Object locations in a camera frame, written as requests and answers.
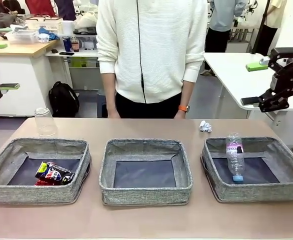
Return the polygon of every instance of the white sweater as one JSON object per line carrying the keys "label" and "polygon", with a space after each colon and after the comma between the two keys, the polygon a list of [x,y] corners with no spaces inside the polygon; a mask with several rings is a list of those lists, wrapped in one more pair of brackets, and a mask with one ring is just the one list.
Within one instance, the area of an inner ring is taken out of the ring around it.
{"label": "white sweater", "polygon": [[[207,0],[138,0],[141,64],[148,104],[195,83],[204,60]],[[97,49],[100,72],[115,73],[116,91],[144,103],[136,0],[100,0]]]}

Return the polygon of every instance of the orange watch strap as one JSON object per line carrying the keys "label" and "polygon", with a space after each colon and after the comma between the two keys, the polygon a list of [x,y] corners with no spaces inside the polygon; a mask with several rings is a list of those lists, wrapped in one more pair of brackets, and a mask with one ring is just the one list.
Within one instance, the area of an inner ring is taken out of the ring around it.
{"label": "orange watch strap", "polygon": [[188,107],[187,106],[178,106],[178,109],[184,112],[188,111]]}

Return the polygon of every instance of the person's left hand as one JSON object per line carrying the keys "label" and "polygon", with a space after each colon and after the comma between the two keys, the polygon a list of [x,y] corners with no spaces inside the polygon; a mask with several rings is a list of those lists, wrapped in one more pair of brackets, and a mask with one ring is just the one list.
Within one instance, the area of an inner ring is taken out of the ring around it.
{"label": "person's left hand", "polygon": [[182,110],[177,111],[174,119],[186,119],[186,112]]}

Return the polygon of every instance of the hand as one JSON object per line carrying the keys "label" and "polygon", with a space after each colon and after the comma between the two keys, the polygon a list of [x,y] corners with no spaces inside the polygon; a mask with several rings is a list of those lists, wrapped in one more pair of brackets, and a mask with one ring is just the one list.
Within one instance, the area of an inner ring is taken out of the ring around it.
{"label": "hand", "polygon": [[113,109],[113,110],[107,111],[107,118],[108,119],[120,119],[121,117],[120,117],[117,109]]}
{"label": "hand", "polygon": [[185,111],[182,111],[182,110],[179,110],[177,111],[174,119],[186,119],[186,112]]}

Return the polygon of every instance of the beige shirt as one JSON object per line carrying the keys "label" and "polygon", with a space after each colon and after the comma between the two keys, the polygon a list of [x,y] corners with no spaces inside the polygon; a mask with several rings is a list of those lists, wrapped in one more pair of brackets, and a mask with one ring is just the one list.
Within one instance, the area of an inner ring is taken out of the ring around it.
{"label": "beige shirt", "polygon": [[281,27],[287,0],[272,0],[269,9],[274,6],[276,9],[267,16],[265,25],[270,28],[279,29]]}

